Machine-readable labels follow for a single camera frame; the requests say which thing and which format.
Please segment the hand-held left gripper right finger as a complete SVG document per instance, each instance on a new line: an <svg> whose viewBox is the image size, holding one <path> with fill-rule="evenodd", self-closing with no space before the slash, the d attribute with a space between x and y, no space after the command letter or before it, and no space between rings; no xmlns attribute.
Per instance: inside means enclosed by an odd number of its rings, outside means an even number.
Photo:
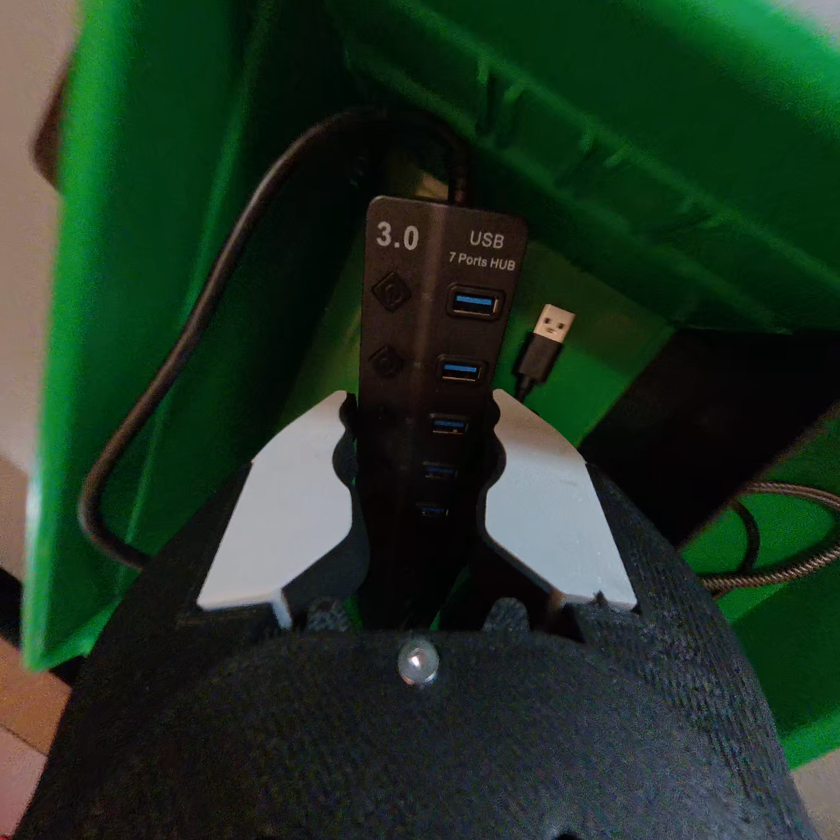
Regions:
<svg viewBox="0 0 840 840"><path fill-rule="evenodd" d="M476 589L522 604L532 627L575 607L631 623L639 598L589 466L550 423L497 388L476 496Z"/></svg>

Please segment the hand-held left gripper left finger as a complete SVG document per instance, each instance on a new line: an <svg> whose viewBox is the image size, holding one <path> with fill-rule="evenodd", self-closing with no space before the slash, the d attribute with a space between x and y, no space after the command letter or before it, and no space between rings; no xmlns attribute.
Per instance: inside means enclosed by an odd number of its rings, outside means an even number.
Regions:
<svg viewBox="0 0 840 840"><path fill-rule="evenodd" d="M354 395L336 391L253 458L197 606L269 606L289 628L321 598L343 602L370 569L358 490Z"/></svg>

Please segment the green plastic bin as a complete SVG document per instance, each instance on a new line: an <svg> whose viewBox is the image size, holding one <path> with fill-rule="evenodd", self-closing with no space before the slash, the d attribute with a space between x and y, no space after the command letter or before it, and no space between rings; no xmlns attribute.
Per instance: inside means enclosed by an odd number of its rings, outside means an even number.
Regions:
<svg viewBox="0 0 840 840"><path fill-rule="evenodd" d="M794 388L838 399L838 2L84 2L70 73L24 661L88 655L134 577L77 495L151 378L247 195L351 103L409 103L474 150L474 195L524 217L509 364L556 296L578 322L529 405L606 436L683 329L781 339L746 448ZM180 384L113 477L114 529L155 550L281 424L355 387L364 201L299 173ZM838 747L838 564L721 609L798 767Z"/></svg>

